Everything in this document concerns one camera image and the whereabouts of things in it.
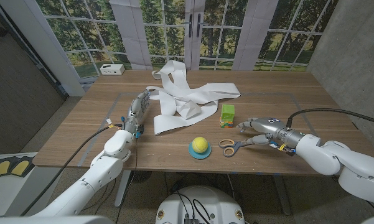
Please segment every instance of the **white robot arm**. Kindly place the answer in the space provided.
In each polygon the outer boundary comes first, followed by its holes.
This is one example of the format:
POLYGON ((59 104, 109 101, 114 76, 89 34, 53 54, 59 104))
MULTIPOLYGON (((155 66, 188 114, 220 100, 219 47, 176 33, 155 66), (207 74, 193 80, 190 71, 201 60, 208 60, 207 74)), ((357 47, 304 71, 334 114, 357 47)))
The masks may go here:
POLYGON ((93 159, 89 170, 34 217, 78 215, 102 186, 115 179, 131 154, 129 146, 142 134, 139 123, 148 106, 149 91, 145 90, 133 100, 121 130, 105 143, 104 150, 93 159))
POLYGON ((275 144, 273 147, 287 153, 296 153, 320 174, 334 175, 344 165, 339 177, 340 186, 356 197, 374 202, 373 157, 351 151, 345 144, 337 141, 327 141, 320 146, 320 138, 287 128, 275 118, 250 118, 237 127, 241 128, 241 132, 246 128, 253 128, 264 133, 261 136, 268 143, 272 139, 281 140, 284 143, 282 146, 275 144))

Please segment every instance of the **scissor handle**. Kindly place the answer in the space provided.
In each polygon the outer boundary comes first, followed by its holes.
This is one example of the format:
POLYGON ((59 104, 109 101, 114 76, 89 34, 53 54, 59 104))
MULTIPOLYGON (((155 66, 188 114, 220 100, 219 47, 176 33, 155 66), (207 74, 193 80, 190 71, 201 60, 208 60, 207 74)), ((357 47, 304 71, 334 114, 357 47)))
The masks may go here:
POLYGON ((223 139, 221 140, 219 143, 218 143, 218 146, 220 146, 220 148, 225 148, 225 147, 228 147, 228 146, 234 146, 235 145, 235 141, 234 140, 231 140, 231 139, 223 139), (229 141, 231 142, 231 144, 222 144, 223 142, 225 141, 229 141))
POLYGON ((232 148, 232 147, 226 147, 226 148, 224 149, 224 151, 223 151, 223 155, 224 155, 225 157, 231 157, 231 156, 233 156, 235 153, 236 153, 236 150, 234 150, 234 148, 232 148), (227 153, 225 153, 225 151, 227 151, 227 150, 231 150, 231 151, 232 151, 231 154, 227 154, 227 153))

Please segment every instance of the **floor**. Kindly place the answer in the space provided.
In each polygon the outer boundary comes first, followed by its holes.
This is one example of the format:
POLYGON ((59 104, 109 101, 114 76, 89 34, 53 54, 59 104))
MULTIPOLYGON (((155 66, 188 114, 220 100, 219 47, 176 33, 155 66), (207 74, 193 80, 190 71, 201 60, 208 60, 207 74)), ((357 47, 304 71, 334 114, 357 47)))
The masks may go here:
MULTIPOLYGON (((70 97, 48 120, 42 129, 30 140, 23 152, 38 151, 58 128, 60 123, 77 104, 80 98, 70 97)), ((72 185, 86 169, 65 169, 52 195, 51 201, 72 185)), ((167 172, 170 189, 185 174, 167 172)), ((262 223, 361 223, 374 216, 374 208, 366 201, 346 193, 331 177, 285 176, 285 186, 289 195, 293 214, 282 214, 280 202, 270 175, 230 175, 237 202, 243 207, 245 220, 253 224, 262 223)), ((229 186, 224 175, 189 174, 183 186, 216 185, 225 192, 229 186)), ((154 223, 157 208, 167 197, 163 172, 152 172, 144 182, 134 181, 119 210, 114 206, 119 185, 119 177, 100 189, 88 202, 81 215, 103 215, 118 223, 154 223)))

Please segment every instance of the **tennis ball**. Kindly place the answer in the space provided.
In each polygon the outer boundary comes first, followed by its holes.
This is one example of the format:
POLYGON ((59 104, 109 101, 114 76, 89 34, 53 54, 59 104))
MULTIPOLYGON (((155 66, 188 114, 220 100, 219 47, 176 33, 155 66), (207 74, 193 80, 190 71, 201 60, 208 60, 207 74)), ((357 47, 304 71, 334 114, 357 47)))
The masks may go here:
POLYGON ((197 137, 192 141, 192 149, 196 153, 203 153, 207 149, 207 141, 203 137, 197 137))

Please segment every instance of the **blue dish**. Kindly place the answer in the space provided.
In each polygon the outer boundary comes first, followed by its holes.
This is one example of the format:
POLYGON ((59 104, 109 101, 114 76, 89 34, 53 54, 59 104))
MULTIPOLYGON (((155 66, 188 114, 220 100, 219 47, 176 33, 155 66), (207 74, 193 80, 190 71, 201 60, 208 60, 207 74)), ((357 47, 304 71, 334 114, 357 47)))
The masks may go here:
POLYGON ((212 148, 210 147, 210 144, 209 142, 207 143, 207 149, 205 152, 203 153, 197 153, 194 151, 194 149, 192 148, 192 142, 189 144, 189 147, 188 147, 188 151, 189 151, 189 154, 194 157, 195 159, 205 159, 206 157, 208 157, 210 155, 210 153, 212 152, 212 148))

